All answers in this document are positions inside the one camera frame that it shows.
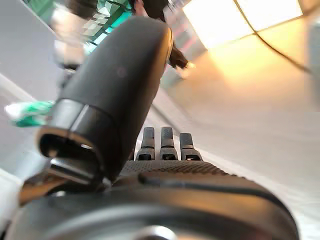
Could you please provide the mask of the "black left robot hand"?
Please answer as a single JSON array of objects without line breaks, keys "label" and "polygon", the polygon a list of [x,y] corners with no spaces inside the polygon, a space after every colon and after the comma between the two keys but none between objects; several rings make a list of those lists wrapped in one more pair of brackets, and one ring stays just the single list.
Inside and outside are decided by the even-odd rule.
[{"label": "black left robot hand", "polygon": [[36,138],[49,158],[28,179],[6,240],[298,240],[263,186],[202,159],[192,136],[143,127],[172,48],[170,27],[133,17],[79,66]]}]

